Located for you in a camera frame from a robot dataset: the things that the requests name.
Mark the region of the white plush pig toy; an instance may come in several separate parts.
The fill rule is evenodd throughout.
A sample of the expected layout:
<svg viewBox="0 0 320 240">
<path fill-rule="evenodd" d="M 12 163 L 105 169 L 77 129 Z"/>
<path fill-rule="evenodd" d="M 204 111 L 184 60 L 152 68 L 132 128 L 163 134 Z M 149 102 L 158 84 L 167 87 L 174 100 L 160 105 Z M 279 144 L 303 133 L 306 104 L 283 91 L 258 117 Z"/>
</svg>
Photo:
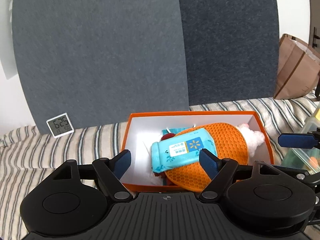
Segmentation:
<svg viewBox="0 0 320 240">
<path fill-rule="evenodd" d="M 240 124 L 236 126 L 245 139 L 248 148 L 248 155 L 253 158 L 256 149 L 265 142 L 265 136 L 260 131 L 253 131 L 248 124 Z"/>
</svg>

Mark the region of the blue wet wipes pack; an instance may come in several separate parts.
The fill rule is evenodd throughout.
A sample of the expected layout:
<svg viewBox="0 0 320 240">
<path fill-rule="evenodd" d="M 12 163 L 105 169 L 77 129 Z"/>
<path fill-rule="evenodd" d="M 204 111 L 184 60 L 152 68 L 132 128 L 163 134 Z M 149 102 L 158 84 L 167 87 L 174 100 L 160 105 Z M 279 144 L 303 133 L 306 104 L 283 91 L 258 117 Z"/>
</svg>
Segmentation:
<svg viewBox="0 0 320 240">
<path fill-rule="evenodd" d="M 196 163 L 203 148 L 217 156 L 214 139 L 204 128 L 155 142 L 151 146 L 152 170 L 161 173 Z"/>
</svg>

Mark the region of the teal cartoon tissue packs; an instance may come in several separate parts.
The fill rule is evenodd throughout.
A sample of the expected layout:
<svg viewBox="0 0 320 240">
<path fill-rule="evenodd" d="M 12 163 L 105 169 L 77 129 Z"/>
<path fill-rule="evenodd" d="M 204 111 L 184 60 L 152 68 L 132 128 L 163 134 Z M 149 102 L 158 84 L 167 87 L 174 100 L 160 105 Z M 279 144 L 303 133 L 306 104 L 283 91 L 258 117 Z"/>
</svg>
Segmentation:
<svg viewBox="0 0 320 240">
<path fill-rule="evenodd" d="M 162 135 L 166 135 L 169 133 L 178 134 L 181 131 L 184 131 L 186 129 L 189 129 L 188 127 L 180 127 L 180 128 L 165 128 L 162 130 Z"/>
</svg>

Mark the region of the clear plastic storage box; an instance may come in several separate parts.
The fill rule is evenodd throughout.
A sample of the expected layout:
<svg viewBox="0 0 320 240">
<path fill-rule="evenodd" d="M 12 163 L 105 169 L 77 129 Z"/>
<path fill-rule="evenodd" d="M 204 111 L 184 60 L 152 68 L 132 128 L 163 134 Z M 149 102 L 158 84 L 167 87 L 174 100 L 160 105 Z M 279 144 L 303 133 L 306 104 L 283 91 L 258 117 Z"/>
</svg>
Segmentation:
<svg viewBox="0 0 320 240">
<path fill-rule="evenodd" d="M 305 120 L 298 133 L 283 133 L 278 144 L 288 148 L 282 166 L 308 170 L 310 174 L 319 172 L 319 108 Z"/>
</svg>

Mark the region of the orange cardboard box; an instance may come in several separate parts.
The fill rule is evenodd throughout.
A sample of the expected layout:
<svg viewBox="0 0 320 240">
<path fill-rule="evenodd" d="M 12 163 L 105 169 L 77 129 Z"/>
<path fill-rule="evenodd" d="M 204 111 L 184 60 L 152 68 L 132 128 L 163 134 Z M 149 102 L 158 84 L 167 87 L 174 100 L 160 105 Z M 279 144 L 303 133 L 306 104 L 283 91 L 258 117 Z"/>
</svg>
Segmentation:
<svg viewBox="0 0 320 240">
<path fill-rule="evenodd" d="M 131 165 L 121 182 L 138 192 L 200 192 L 210 181 L 199 163 L 203 148 L 241 165 L 274 162 L 254 111 L 135 113 L 124 134 L 123 149 L 130 151 Z"/>
</svg>

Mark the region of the brown paper shopping bag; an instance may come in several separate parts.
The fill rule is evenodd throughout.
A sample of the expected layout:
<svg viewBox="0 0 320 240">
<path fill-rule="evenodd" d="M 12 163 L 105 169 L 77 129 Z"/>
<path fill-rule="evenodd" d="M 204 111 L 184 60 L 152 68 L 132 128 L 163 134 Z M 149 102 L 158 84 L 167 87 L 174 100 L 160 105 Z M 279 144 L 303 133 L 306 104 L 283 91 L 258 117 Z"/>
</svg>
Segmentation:
<svg viewBox="0 0 320 240">
<path fill-rule="evenodd" d="M 276 90 L 273 98 L 295 99 L 319 82 L 319 53 L 301 39 L 284 34 L 279 42 Z"/>
</svg>

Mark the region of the white digital clock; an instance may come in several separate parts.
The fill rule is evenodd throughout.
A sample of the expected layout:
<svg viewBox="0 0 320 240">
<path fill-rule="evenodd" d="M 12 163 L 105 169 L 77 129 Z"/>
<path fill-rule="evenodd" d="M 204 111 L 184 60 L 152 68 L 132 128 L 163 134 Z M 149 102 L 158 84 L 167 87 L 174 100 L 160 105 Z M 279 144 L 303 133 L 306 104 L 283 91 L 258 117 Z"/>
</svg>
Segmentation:
<svg viewBox="0 0 320 240">
<path fill-rule="evenodd" d="M 46 121 L 52 136 L 57 139 L 64 135 L 72 134 L 74 127 L 67 113 L 60 114 Z"/>
</svg>

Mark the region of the striped bed sheet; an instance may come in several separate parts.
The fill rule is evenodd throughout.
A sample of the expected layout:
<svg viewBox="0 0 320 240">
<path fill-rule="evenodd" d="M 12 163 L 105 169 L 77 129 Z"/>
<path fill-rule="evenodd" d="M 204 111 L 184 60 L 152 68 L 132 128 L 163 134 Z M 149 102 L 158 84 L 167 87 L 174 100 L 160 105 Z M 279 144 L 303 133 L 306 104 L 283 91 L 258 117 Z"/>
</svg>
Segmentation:
<svg viewBox="0 0 320 240">
<path fill-rule="evenodd" d="M 300 130 L 319 102 L 313 92 L 290 100 L 272 98 L 191 106 L 190 111 L 255 111 L 269 136 L 276 164 L 287 150 L 276 145 L 281 132 Z M 67 159 L 90 164 L 120 151 L 126 123 L 78 129 L 60 138 L 25 126 L 1 136 L 1 239 L 22 239 L 27 231 L 20 217 L 23 198 Z"/>
</svg>

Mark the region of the light grey headboard panel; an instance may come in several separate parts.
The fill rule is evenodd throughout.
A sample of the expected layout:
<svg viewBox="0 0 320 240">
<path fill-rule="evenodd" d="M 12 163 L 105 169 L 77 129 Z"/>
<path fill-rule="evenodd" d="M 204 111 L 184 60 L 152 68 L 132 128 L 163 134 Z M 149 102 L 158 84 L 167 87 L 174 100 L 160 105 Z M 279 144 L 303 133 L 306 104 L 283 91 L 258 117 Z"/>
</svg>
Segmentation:
<svg viewBox="0 0 320 240">
<path fill-rule="evenodd" d="M 86 128 L 189 107 L 178 0 L 13 0 L 12 35 L 43 134 L 62 113 Z"/>
</svg>

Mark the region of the dark blue headboard panel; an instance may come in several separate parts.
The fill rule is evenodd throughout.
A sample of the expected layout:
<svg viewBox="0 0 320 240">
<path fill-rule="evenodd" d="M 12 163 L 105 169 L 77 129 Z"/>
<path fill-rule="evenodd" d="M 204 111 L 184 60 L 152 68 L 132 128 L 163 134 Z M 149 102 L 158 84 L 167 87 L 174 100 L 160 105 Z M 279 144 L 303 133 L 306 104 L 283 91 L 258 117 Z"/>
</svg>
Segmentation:
<svg viewBox="0 0 320 240">
<path fill-rule="evenodd" d="M 190 105 L 268 98 L 279 56 L 277 0 L 179 0 Z"/>
</svg>

